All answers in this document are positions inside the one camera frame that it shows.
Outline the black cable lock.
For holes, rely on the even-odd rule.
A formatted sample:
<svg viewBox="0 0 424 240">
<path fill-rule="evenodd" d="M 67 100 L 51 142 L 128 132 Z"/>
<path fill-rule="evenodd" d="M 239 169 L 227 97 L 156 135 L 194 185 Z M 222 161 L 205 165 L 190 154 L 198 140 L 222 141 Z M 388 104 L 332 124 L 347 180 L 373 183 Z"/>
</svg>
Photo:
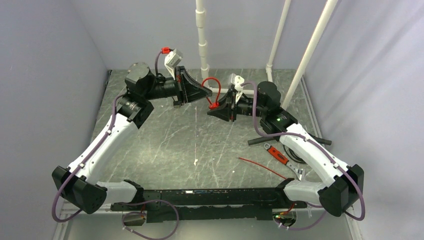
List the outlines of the black cable lock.
<svg viewBox="0 0 424 240">
<path fill-rule="evenodd" d="M 182 103 L 178 100 L 173 101 L 173 107 L 174 108 L 180 108 L 182 106 Z"/>
</svg>

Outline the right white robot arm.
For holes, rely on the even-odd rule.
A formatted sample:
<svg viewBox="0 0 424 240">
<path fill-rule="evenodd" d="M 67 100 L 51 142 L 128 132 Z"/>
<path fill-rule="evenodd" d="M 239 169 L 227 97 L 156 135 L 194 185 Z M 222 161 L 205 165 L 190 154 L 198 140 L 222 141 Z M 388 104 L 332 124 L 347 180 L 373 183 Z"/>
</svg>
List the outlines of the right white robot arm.
<svg viewBox="0 0 424 240">
<path fill-rule="evenodd" d="M 281 93 L 273 82 L 250 82 L 253 96 L 237 97 L 239 90 L 231 85 L 207 115 L 234 122 L 239 115 L 250 116 L 258 135 L 273 138 L 293 150 L 319 176 L 320 182 L 285 180 L 275 194 L 276 203 L 287 208 L 293 202 L 305 202 L 323 207 L 339 217 L 355 202 L 361 206 L 362 221 L 366 215 L 363 196 L 364 170 L 357 164 L 348 165 L 326 150 L 289 112 L 281 107 Z"/>
</svg>

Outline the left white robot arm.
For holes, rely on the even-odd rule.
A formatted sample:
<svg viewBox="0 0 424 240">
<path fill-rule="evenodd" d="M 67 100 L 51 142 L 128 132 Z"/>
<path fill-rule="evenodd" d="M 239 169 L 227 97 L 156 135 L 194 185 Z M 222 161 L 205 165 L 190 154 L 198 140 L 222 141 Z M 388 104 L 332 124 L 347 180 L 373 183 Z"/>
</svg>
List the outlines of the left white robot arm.
<svg viewBox="0 0 424 240">
<path fill-rule="evenodd" d="M 212 96 L 212 91 L 193 79 L 184 66 L 171 68 L 171 77 L 155 75 L 144 62 L 131 65 L 124 79 L 126 91 L 112 102 L 111 116 L 87 149 L 67 167 L 52 172 L 58 193 L 92 214 L 104 204 L 124 203 L 137 210 L 144 203 L 144 188 L 131 180 L 101 182 L 103 169 L 132 133 L 137 132 L 154 110 L 152 100 L 175 97 L 182 106 Z"/>
</svg>

